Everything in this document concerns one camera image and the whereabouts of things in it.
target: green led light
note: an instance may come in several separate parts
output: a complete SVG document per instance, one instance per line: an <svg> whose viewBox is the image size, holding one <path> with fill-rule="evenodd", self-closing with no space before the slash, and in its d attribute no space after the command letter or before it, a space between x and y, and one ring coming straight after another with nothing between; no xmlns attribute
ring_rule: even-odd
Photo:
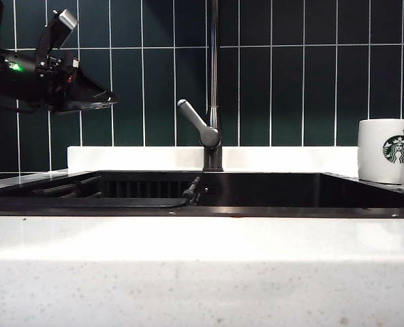
<svg viewBox="0 0 404 327"><path fill-rule="evenodd" d="M22 72L24 69L17 63L10 63L10 69L16 70L17 72Z"/></svg>

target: stainless steel faucet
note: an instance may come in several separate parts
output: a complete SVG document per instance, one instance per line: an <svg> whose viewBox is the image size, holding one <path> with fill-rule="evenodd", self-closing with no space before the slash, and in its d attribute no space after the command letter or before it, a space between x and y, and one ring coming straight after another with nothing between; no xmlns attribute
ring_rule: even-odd
<svg viewBox="0 0 404 327"><path fill-rule="evenodd" d="M223 171L221 139L221 117L218 106L218 0L212 0L211 13L211 104L206 113L206 122L187 100L179 100L177 106L191 124L199 131L200 143L204 147L204 172Z"/></svg>

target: faucet handle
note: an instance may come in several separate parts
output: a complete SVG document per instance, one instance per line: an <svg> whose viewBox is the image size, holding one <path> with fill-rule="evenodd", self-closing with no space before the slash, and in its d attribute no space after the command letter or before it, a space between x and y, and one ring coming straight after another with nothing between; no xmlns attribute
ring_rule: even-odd
<svg viewBox="0 0 404 327"><path fill-rule="evenodd" d="M218 129L208 126L187 100L179 100L177 108L199 131L200 143L206 148L215 148L220 143Z"/></svg>

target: green tile wall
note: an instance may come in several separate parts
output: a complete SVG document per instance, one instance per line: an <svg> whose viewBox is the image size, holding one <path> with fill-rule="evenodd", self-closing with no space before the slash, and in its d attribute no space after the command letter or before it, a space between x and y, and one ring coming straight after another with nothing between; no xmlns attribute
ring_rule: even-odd
<svg viewBox="0 0 404 327"><path fill-rule="evenodd" d="M1 45L28 55L53 9L79 17L55 55L74 52L121 101L61 115L0 110L0 178L66 168L71 145L198 144L175 103L207 109L210 0L3 2ZM354 146L359 120L404 117L404 0L219 5L225 145Z"/></svg>

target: starbucks logo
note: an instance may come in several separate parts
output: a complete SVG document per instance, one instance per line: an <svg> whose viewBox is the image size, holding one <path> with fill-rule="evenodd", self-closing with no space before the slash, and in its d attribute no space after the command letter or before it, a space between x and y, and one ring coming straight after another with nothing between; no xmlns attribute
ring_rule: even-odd
<svg viewBox="0 0 404 327"><path fill-rule="evenodd" d="M404 163L404 136L396 135L388 139L384 144L384 156L393 164Z"/></svg>

